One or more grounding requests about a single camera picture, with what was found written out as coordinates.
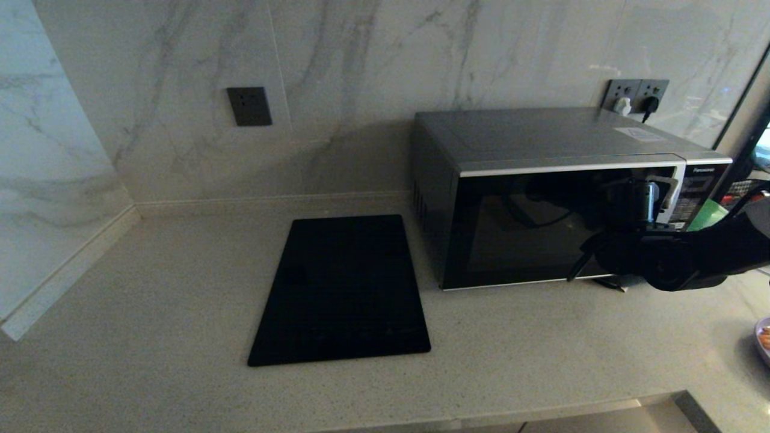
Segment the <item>silver black microwave oven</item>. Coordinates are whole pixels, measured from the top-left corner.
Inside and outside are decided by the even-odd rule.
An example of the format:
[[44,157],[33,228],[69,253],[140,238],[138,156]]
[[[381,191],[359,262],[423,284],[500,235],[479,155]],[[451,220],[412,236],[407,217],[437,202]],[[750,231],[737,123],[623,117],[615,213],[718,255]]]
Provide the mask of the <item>silver black microwave oven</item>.
[[588,238],[608,229],[602,185],[675,165],[472,176],[459,180],[443,290],[564,280]]

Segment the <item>purple plate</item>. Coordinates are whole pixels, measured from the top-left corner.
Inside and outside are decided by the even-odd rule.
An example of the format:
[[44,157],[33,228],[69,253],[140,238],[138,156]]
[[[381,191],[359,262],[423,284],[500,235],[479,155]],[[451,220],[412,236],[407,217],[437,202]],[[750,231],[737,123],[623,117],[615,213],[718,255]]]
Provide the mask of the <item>purple plate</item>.
[[764,327],[770,327],[770,317],[762,318],[754,324],[754,345],[762,361],[770,368],[770,351],[765,350],[761,344],[760,332]]

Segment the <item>silver microwave oven body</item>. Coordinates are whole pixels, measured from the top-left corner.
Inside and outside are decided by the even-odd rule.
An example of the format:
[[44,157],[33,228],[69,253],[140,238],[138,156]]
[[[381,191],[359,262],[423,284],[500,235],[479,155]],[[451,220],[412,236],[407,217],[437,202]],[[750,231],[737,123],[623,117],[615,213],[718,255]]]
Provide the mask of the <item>silver microwave oven body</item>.
[[[413,205],[440,287],[460,179],[577,170],[726,164],[732,159],[640,121],[597,108],[419,112],[410,137]],[[658,224],[685,231],[705,197],[685,195],[685,220]],[[592,259],[578,278],[611,276]]]

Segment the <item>green cutting board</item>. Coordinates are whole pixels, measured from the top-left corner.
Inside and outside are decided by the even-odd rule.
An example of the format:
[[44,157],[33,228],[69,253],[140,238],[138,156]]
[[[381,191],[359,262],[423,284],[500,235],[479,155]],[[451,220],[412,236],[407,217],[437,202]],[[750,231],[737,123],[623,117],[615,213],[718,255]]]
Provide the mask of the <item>green cutting board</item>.
[[707,199],[705,200],[704,205],[698,211],[698,214],[696,214],[693,222],[690,223],[687,231],[696,232],[708,227],[712,227],[720,222],[724,217],[726,217],[728,213],[728,209],[724,209],[720,203],[711,199]]

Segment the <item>black induction cooktop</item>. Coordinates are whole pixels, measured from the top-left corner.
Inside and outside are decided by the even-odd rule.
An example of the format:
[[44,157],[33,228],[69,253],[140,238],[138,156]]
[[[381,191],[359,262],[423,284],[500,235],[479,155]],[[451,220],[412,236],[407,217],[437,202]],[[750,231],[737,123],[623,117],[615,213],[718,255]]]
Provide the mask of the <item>black induction cooktop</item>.
[[430,351],[401,215],[292,222],[248,366]]

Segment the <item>light grey wall socket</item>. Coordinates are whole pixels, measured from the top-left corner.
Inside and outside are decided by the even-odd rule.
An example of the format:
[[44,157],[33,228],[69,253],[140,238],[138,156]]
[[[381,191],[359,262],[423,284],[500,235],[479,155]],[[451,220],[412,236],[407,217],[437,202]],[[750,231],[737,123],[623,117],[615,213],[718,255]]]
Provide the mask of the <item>light grey wall socket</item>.
[[633,114],[643,114],[642,103],[647,97],[657,96],[660,98],[661,104],[669,82],[670,81],[667,79],[642,79],[639,83],[637,93],[635,97],[633,97]]
[[604,110],[614,112],[612,110],[614,102],[619,97],[629,97],[632,100],[637,93],[637,89],[641,79],[611,79],[608,81],[608,85],[605,91],[604,99],[600,106]]

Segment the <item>dark grey wall socket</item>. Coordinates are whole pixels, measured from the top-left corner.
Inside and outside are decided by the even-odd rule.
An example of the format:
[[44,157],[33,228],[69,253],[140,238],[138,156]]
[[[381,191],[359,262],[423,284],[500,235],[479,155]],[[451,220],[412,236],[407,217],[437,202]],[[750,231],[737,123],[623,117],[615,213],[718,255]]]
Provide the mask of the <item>dark grey wall socket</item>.
[[262,127],[273,125],[266,88],[263,86],[229,87],[226,88],[226,92],[237,126]]

